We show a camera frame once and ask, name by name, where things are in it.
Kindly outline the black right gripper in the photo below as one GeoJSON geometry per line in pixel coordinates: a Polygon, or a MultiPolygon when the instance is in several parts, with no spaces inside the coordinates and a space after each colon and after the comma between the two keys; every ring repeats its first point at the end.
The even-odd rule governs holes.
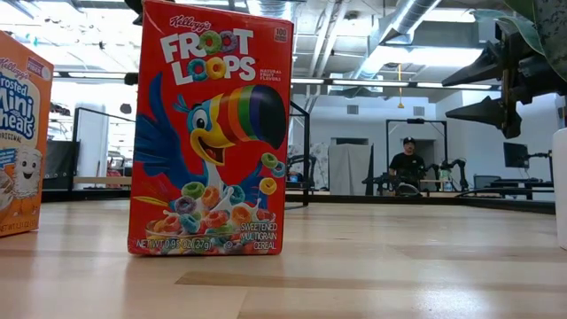
{"type": "Polygon", "coordinates": [[[447,77],[444,87],[487,80],[501,81],[501,97],[455,108],[445,113],[448,119],[474,121],[499,127],[505,137],[521,134],[522,118],[517,103],[530,104],[535,96],[532,85],[542,71],[545,57],[535,51],[508,21],[496,23],[498,44],[486,43],[479,57],[470,65],[447,77]]]}

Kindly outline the red Froot Loops cereal box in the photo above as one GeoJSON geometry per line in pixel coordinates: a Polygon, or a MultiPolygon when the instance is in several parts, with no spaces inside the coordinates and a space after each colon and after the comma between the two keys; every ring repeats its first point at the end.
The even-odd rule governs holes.
{"type": "Polygon", "coordinates": [[[128,251],[280,253],[292,23],[137,1],[142,43],[128,251]]]}

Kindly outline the orange Mini-Wheats cereal box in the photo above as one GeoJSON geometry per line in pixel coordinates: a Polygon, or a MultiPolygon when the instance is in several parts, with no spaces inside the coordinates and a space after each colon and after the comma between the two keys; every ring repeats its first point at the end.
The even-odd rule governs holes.
{"type": "Polygon", "coordinates": [[[39,228],[53,65],[0,31],[0,237],[39,228]]]}

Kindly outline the black monitor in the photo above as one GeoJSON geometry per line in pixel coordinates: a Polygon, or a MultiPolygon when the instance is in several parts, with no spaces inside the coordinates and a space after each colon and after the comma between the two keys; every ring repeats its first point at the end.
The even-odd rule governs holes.
{"type": "Polygon", "coordinates": [[[504,143],[505,167],[529,168],[529,153],[525,144],[504,143]]]}

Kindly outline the yellow hanging pendant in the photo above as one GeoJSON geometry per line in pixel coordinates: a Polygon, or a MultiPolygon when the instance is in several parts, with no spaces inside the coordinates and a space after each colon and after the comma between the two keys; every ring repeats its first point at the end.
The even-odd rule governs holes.
{"type": "MultiPolygon", "coordinates": [[[[402,64],[399,63],[398,67],[397,67],[397,71],[398,71],[398,81],[402,82],[402,64]]],[[[405,106],[403,105],[403,87],[399,86],[398,87],[399,90],[399,103],[398,103],[398,108],[403,109],[405,106]]]]}

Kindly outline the distant dark desk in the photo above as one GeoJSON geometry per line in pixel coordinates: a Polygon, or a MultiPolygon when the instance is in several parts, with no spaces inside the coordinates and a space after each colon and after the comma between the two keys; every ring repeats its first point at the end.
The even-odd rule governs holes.
{"type": "Polygon", "coordinates": [[[548,200],[555,193],[554,184],[535,177],[507,179],[496,175],[474,175],[473,194],[494,195],[500,198],[548,200]]]}

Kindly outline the person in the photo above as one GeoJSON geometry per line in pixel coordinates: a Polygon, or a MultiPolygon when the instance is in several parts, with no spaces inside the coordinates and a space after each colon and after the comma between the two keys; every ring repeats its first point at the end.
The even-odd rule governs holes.
{"type": "Polygon", "coordinates": [[[420,181],[425,176],[425,164],[424,159],[416,153],[416,140],[413,137],[403,139],[403,152],[392,158],[389,176],[397,196],[422,196],[420,181]]]}

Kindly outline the grey covered cabinet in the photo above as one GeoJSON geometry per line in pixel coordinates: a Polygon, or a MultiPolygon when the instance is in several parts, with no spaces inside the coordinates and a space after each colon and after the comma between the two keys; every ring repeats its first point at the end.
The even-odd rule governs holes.
{"type": "Polygon", "coordinates": [[[371,148],[369,145],[339,144],[329,147],[331,195],[364,196],[371,148]]]}

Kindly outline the dark background panel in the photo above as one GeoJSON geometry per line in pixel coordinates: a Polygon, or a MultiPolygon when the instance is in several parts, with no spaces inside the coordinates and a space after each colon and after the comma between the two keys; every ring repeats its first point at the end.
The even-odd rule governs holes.
{"type": "Polygon", "coordinates": [[[76,175],[80,143],[73,141],[47,142],[43,188],[67,190],[76,175]]]}

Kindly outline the distant black rig frame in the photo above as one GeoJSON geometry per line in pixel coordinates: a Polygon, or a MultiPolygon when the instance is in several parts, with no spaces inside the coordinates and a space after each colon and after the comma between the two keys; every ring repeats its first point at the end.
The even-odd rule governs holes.
{"type": "Polygon", "coordinates": [[[443,126],[443,131],[438,131],[438,133],[440,135],[442,135],[443,137],[443,160],[448,160],[448,139],[447,139],[447,122],[446,121],[441,121],[441,120],[426,120],[424,118],[409,118],[409,119],[405,119],[405,120],[395,120],[395,119],[386,119],[385,120],[385,133],[386,133],[386,138],[385,138],[385,155],[386,155],[386,164],[389,165],[390,164],[390,135],[391,133],[394,131],[393,129],[390,129],[390,124],[391,123],[405,123],[408,125],[423,125],[425,123],[429,123],[433,128],[437,129],[436,124],[441,124],[443,126]]]}

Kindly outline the silver ventilation duct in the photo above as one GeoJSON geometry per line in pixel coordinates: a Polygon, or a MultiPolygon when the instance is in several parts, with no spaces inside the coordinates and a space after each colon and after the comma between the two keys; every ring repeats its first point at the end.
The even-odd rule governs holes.
{"type": "Polygon", "coordinates": [[[417,27],[442,0],[399,0],[394,11],[380,18],[369,34],[368,54],[351,75],[373,79],[389,63],[400,63],[408,54],[417,27]]]}

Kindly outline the black aluminium table frame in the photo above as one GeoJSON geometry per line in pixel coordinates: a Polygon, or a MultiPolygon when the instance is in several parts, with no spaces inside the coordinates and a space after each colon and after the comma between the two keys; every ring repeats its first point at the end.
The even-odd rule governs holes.
{"type": "MultiPolygon", "coordinates": [[[[85,191],[43,191],[43,203],[73,202],[88,200],[115,200],[129,199],[127,190],[85,190],[85,191]]],[[[503,198],[400,198],[378,196],[347,196],[347,195],[311,195],[306,197],[300,194],[286,194],[287,202],[304,203],[338,203],[338,204],[384,204],[384,205],[434,205],[434,206],[472,206],[479,208],[497,209],[504,211],[518,211],[525,213],[555,215],[555,203],[550,201],[514,200],[503,198]]]]}

